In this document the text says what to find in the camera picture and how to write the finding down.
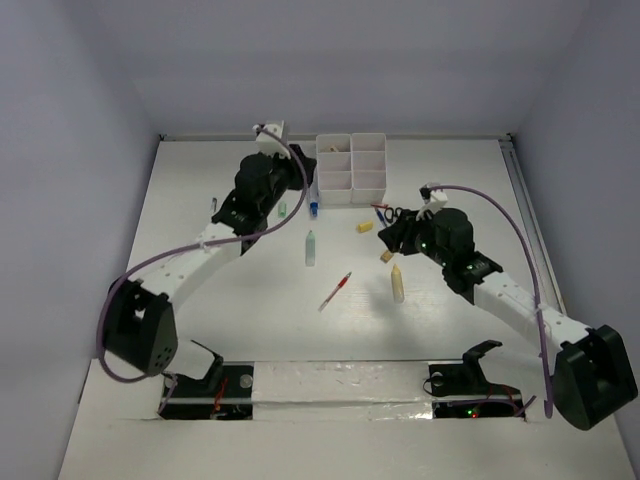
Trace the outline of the black handled scissors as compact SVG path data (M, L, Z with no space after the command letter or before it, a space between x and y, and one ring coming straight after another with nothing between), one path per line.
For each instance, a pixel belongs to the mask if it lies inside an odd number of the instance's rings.
M403 211L400 207L389 207L384 210L383 215L388 224L393 224L403 215Z

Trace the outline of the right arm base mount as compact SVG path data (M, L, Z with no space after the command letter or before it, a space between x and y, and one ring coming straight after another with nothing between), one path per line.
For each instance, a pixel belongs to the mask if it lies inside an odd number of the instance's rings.
M481 367L480 360L501 346L499 341L486 340L459 360L429 365L422 389L432 399L436 419L525 418L520 390L490 382Z

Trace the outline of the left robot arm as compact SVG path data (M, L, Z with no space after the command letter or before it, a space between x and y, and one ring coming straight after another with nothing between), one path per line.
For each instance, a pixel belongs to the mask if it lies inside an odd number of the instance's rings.
M243 158L233 189L193 244L148 259L111 285L97 331L99 360L113 354L143 378L164 373L178 352L178 309L274 230L272 210L286 192L308 189L316 168L297 144Z

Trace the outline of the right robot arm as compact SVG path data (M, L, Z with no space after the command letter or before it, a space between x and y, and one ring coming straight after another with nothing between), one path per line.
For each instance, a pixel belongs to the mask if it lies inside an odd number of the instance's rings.
M476 249L464 212L389 208L385 219L378 236L389 252L428 257L451 291L539 348L547 414L558 411L586 431L638 397L621 335L608 325L592 328L573 320L544 304L538 290L519 286Z

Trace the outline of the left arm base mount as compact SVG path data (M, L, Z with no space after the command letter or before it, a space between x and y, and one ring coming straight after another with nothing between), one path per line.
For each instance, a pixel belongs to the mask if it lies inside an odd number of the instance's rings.
M165 372L157 414L164 420L251 420L255 364L226 363L213 350L196 342L211 356L200 379Z

